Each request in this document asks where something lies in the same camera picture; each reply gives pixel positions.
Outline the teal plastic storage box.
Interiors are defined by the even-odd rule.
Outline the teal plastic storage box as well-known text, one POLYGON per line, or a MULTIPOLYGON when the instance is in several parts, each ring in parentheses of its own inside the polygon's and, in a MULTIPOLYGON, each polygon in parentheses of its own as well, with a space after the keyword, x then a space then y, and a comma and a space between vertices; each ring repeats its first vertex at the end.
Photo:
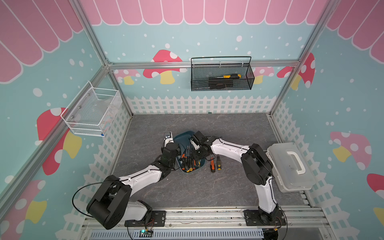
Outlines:
MULTIPOLYGON (((184 132, 184 133, 174 137, 174 142, 178 143, 180 145, 181 154, 184 153, 186 147, 189 147, 189 150, 191 149, 190 139, 191 139, 193 134, 194 134, 194 132, 187 131, 187 132, 184 132)), ((177 157, 177 163, 179 164, 180 170, 182 170, 182 162, 180 161, 181 156, 177 157)), ((198 168, 196 170, 199 170, 204 166, 204 164, 206 163, 206 159, 201 159, 200 162, 201 162, 201 166, 200 166, 200 168, 198 168)))

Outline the orange black large screwdriver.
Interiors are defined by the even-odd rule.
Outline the orange black large screwdriver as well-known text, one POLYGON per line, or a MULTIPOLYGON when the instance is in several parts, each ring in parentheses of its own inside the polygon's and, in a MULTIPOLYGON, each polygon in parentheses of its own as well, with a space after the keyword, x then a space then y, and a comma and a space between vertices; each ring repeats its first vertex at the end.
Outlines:
POLYGON ((212 173, 216 172, 216 166, 215 166, 215 155, 210 155, 210 170, 212 173))

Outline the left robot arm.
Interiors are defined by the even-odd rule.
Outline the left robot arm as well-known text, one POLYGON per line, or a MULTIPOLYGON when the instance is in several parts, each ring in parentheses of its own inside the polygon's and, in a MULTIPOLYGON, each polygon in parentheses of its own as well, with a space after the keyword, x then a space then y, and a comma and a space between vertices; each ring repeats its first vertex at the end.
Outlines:
POLYGON ((162 154, 145 169, 125 177, 108 176, 88 203, 87 212, 107 230, 120 221, 144 226, 150 224, 153 209, 144 201, 130 201, 130 197, 165 179, 175 169, 176 159, 180 155, 179 144, 171 141, 162 148, 162 154))

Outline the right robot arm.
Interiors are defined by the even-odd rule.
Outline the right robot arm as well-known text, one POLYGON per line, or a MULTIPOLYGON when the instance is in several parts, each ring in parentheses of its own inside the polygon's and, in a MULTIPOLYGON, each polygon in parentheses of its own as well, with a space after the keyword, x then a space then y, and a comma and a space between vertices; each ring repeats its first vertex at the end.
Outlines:
POLYGON ((259 205, 259 219, 264 225, 270 224, 280 210, 272 187, 273 164, 258 144, 238 145, 220 137, 204 136, 196 132, 190 140, 197 159, 210 155, 225 156, 242 163, 246 177, 255 185, 259 205))

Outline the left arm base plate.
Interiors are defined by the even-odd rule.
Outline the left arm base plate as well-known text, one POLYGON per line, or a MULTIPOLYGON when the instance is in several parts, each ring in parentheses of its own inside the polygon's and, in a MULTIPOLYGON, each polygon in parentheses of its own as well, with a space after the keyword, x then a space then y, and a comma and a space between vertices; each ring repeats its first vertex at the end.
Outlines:
POLYGON ((166 211, 150 211, 141 220, 125 221, 125 227, 164 227, 166 214, 166 211))

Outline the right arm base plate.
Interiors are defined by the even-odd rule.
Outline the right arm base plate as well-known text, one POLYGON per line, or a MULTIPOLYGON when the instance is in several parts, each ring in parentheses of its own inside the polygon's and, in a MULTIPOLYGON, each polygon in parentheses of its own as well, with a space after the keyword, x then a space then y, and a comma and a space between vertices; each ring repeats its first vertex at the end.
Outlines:
POLYGON ((244 210, 243 213, 247 226, 265 228, 267 226, 282 227, 287 225, 287 219, 281 210, 274 211, 270 214, 260 210, 244 210))

